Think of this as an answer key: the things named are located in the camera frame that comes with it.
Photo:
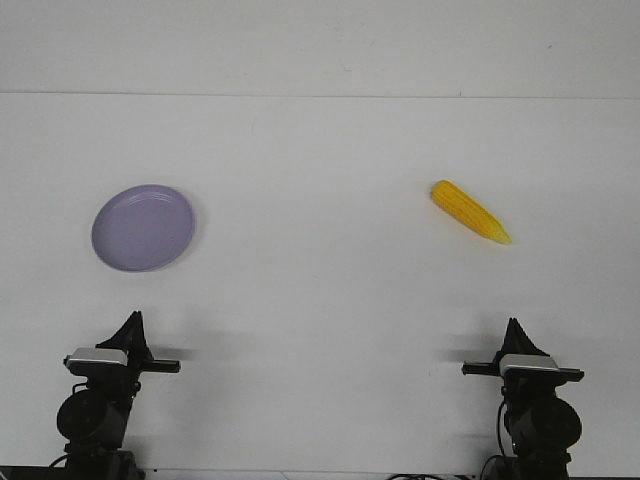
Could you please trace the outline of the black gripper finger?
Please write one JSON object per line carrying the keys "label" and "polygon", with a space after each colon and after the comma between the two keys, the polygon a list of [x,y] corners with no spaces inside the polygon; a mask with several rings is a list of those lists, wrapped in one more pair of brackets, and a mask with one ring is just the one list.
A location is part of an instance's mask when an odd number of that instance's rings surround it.
{"label": "black gripper finger", "polygon": [[533,343],[517,319],[513,320],[513,344],[516,354],[549,357],[548,353]]}
{"label": "black gripper finger", "polygon": [[136,328],[136,312],[133,311],[124,324],[107,340],[95,345],[98,349],[129,350]]}
{"label": "black gripper finger", "polygon": [[493,363],[494,364],[499,364],[500,361],[502,360],[502,358],[507,355],[507,354],[511,354],[515,351],[516,347],[516,327],[517,327],[517,319],[516,318],[510,318],[508,323],[507,323],[507,327],[506,327],[506,331],[505,331],[505,335],[503,338],[503,343],[502,346],[500,347],[499,350],[496,351],[494,358],[493,358]]}
{"label": "black gripper finger", "polygon": [[137,361],[152,361],[154,357],[147,345],[142,312],[134,311],[130,320],[132,321],[130,355]]}

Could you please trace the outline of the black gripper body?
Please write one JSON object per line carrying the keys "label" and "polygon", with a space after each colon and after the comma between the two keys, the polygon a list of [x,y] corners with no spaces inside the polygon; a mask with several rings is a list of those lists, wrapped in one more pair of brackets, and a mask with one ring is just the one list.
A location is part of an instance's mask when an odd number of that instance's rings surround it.
{"label": "black gripper body", "polygon": [[144,372],[176,374],[181,364],[175,360],[143,360],[132,366],[115,360],[69,359],[69,371],[86,377],[90,389],[105,395],[136,395],[140,390],[139,377]]}
{"label": "black gripper body", "polygon": [[553,397],[557,387],[566,383],[577,383],[584,378],[582,370],[563,367],[559,367],[558,372],[509,372],[503,378],[499,373],[499,364],[481,362],[465,362],[462,366],[462,373],[464,375],[500,377],[504,383],[504,396],[508,400]]}

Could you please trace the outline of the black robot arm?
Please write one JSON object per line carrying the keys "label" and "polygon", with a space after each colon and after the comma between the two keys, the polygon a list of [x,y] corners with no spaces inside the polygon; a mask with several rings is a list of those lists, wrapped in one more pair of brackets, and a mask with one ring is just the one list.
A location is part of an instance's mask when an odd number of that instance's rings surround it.
{"label": "black robot arm", "polygon": [[134,311],[116,333],[67,355],[65,368],[84,380],[60,406],[56,426],[67,440],[47,479],[144,479],[135,454],[123,448],[144,373],[177,374],[178,360],[157,359],[146,340],[143,314]]}
{"label": "black robot arm", "polygon": [[489,362],[465,362],[465,375],[502,380],[496,419],[499,453],[481,479],[567,479],[569,448],[583,431],[577,411],[556,389],[583,380],[581,369],[563,368],[538,348],[519,321],[508,320],[502,346]]}

